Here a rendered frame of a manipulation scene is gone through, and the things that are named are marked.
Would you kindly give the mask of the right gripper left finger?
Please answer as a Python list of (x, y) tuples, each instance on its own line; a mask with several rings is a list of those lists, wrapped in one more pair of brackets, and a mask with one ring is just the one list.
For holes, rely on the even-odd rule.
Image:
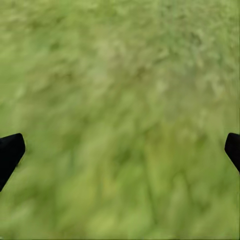
[(26, 151), (21, 133), (0, 138), (0, 192)]

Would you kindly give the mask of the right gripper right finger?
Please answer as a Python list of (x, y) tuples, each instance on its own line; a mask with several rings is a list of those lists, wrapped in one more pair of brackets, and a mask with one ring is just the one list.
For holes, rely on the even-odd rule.
[(240, 172), (240, 135), (229, 133), (225, 142), (224, 150)]

